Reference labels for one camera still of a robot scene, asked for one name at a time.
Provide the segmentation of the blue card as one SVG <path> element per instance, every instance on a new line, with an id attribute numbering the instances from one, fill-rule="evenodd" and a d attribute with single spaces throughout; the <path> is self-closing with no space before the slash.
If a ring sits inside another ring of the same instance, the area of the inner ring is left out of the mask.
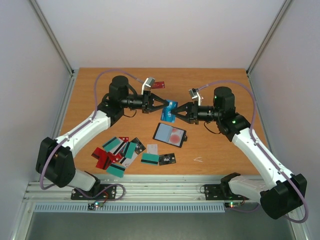
<path id="1" fill-rule="evenodd" d="M 176 116 L 172 114 L 171 111 L 178 107 L 178 102 L 168 99 L 166 101 L 168 102 L 168 106 L 162 109 L 160 120 L 168 123 L 174 123 Z"/>

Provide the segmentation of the red card with black stripe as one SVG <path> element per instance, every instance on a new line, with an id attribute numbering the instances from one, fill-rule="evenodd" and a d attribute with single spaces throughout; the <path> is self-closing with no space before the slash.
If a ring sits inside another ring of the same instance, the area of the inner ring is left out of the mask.
<path id="1" fill-rule="evenodd" d="M 172 145 L 179 146 L 181 144 L 183 134 L 183 130 L 173 127 L 168 142 Z"/>

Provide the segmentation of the black leather card holder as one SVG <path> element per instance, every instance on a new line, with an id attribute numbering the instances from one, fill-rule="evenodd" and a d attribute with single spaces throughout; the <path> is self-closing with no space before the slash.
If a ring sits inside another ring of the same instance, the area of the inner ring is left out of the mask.
<path id="1" fill-rule="evenodd" d="M 188 140 L 187 131 L 168 124 L 159 123 L 152 137 L 153 140 L 181 148 Z"/>

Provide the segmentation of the black vip card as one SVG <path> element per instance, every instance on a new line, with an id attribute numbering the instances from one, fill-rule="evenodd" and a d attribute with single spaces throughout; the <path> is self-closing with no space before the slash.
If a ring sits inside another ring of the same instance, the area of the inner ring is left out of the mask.
<path id="1" fill-rule="evenodd" d="M 160 166 L 175 164 L 175 163 L 176 163 L 176 157 L 174 153 L 159 155 L 158 164 Z"/>

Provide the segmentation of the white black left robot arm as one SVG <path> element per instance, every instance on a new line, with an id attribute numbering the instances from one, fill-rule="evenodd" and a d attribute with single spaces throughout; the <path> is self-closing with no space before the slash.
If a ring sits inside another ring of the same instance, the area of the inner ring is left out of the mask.
<path id="1" fill-rule="evenodd" d="M 73 187 L 88 199 L 101 195 L 101 181 L 88 172 L 76 169 L 74 158 L 93 138 L 112 127 L 124 115 L 126 108 L 148 114 L 167 107 L 168 101 L 151 92 L 154 81 L 152 77 L 147 78 L 142 84 L 141 94 L 138 94 L 127 77 L 115 76 L 108 93 L 96 104 L 87 119 L 55 139 L 43 139 L 35 165 L 35 170 L 40 174 L 40 188 L 47 189 L 44 179 L 48 179 L 52 186 Z"/>

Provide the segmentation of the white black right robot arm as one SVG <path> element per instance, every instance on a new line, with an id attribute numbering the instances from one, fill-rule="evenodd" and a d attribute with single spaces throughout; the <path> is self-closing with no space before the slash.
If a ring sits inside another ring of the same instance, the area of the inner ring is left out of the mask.
<path id="1" fill-rule="evenodd" d="M 240 195 L 258 203 L 272 219 L 306 206 L 307 180 L 293 174 L 260 141 L 253 123 L 236 112 L 235 96 L 225 86 L 214 89 L 213 105 L 201 106 L 198 101 L 187 102 L 171 113 L 189 124 L 215 122 L 219 132 L 238 147 L 262 177 L 262 182 L 231 173 L 220 180 L 221 194 L 229 199 Z"/>

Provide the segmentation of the red card far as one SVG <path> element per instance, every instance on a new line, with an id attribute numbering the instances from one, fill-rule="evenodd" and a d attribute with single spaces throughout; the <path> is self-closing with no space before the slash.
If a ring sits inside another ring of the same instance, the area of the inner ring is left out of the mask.
<path id="1" fill-rule="evenodd" d="M 164 81 L 155 81 L 153 85 L 151 86 L 152 89 L 164 89 L 165 88 L 165 82 Z"/>

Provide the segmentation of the small red card top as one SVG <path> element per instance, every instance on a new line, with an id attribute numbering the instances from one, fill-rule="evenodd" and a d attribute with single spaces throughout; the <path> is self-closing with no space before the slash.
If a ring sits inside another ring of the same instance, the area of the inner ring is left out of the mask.
<path id="1" fill-rule="evenodd" d="M 123 142 L 129 142 L 129 137 L 119 137 Z"/>

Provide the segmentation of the teal card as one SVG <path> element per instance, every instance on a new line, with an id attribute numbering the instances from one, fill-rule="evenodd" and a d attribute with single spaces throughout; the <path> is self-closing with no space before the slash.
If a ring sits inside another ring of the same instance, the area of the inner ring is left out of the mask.
<path id="1" fill-rule="evenodd" d="M 135 149 L 136 149 L 136 143 L 134 142 L 127 142 L 126 145 L 125 145 L 125 148 L 123 150 L 123 154 L 124 154 L 124 157 L 127 158 L 127 159 L 131 159 L 134 152 L 135 152 Z"/>
<path id="2" fill-rule="evenodd" d="M 141 162 L 143 164 L 158 165 L 159 157 L 160 156 L 157 154 L 143 153 L 141 157 Z"/>
<path id="3" fill-rule="evenodd" d="M 125 174 L 126 168 L 119 164 L 112 163 L 107 169 L 106 172 L 115 177 L 122 178 Z"/>
<path id="4" fill-rule="evenodd" d="M 113 137 L 110 140 L 108 140 L 107 142 L 105 142 L 102 145 L 102 147 L 106 152 L 110 152 L 112 149 L 114 149 L 115 147 L 117 147 L 121 143 L 122 143 L 121 139 L 119 139 L 118 137 Z"/>

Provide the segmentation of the teal card right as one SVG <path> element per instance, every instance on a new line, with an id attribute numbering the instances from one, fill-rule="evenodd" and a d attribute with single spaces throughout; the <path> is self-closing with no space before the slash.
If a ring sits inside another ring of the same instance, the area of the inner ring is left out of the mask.
<path id="1" fill-rule="evenodd" d="M 158 165 L 159 157 L 160 156 L 157 154 L 143 153 L 141 157 L 141 162 L 143 164 Z"/>

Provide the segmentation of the teal card top left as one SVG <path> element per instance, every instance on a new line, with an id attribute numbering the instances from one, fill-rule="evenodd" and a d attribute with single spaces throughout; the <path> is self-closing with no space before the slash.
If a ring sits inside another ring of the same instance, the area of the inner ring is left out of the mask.
<path id="1" fill-rule="evenodd" d="M 115 147 L 117 147 L 121 143 L 122 143 L 121 139 L 119 139 L 118 137 L 113 137 L 110 140 L 108 140 L 107 142 L 105 142 L 102 145 L 102 147 L 106 152 L 110 152 L 112 149 L 114 149 Z"/>

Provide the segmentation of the red card left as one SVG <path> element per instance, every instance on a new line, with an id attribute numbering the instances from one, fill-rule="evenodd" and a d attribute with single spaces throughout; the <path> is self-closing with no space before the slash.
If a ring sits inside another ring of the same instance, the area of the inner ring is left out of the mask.
<path id="1" fill-rule="evenodd" d="M 101 149 L 97 147 L 93 153 L 91 154 L 92 157 L 97 159 L 96 168 L 106 170 L 109 165 L 111 164 L 111 161 L 108 157 L 107 152 L 104 149 Z"/>

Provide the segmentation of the right controller board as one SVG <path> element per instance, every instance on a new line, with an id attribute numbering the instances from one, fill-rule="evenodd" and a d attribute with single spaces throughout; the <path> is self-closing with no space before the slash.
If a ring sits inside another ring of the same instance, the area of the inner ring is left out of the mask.
<path id="1" fill-rule="evenodd" d="M 242 206 L 241 202 L 225 202 L 224 206 L 229 209 L 239 208 Z"/>

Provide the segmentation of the controller board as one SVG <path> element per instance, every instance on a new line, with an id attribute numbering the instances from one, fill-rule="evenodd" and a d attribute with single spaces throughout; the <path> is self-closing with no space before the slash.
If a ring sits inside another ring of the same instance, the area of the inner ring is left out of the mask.
<path id="1" fill-rule="evenodd" d="M 103 202 L 95 202 L 95 203 L 89 203 L 87 205 L 87 209 L 89 211 L 95 211 L 97 209 L 100 209 L 104 206 L 104 203 Z"/>
<path id="2" fill-rule="evenodd" d="M 225 202 L 224 206 L 229 209 L 239 208 L 242 206 L 241 202 Z"/>

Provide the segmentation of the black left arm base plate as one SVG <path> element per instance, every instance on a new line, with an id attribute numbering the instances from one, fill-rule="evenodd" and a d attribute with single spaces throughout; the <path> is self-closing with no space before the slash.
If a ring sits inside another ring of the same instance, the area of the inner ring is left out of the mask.
<path id="1" fill-rule="evenodd" d="M 71 193 L 71 200 L 85 201 L 85 200 L 114 200 L 117 193 L 117 186 L 114 184 L 100 184 L 94 186 L 91 190 L 85 191 L 74 188 Z"/>

